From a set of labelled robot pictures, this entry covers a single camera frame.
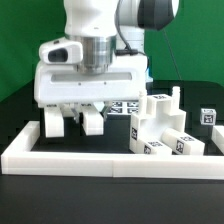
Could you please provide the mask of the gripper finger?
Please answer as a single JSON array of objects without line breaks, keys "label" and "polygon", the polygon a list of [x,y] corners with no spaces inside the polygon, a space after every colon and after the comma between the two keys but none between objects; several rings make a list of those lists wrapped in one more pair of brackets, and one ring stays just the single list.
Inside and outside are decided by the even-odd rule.
[{"label": "gripper finger", "polygon": [[79,106],[74,104],[72,107],[71,107],[71,111],[73,113],[73,118],[74,118],[74,121],[76,123],[79,123],[80,122],[80,109],[79,109]]},{"label": "gripper finger", "polygon": [[113,102],[112,101],[105,101],[104,102],[104,107],[101,110],[101,115],[102,115],[104,120],[107,120],[107,115],[108,115],[110,109],[112,108],[112,106],[113,106]]}]

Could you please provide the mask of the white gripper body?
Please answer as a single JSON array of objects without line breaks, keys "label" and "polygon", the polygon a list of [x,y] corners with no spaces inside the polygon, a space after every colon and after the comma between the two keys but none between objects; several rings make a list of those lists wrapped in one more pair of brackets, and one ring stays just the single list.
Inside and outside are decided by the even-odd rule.
[{"label": "white gripper body", "polygon": [[37,66],[34,99],[40,108],[66,103],[137,100],[146,87],[147,58],[117,57],[102,74],[81,74],[71,65]]}]

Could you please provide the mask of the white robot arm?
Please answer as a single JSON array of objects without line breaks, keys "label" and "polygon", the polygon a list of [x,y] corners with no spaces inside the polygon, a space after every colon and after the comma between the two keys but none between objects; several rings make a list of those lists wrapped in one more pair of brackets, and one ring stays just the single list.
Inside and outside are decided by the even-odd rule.
[{"label": "white robot arm", "polygon": [[122,26],[159,31],[176,16],[179,0],[64,0],[65,36],[39,48],[34,99],[60,107],[136,100],[148,59],[118,49]]}]

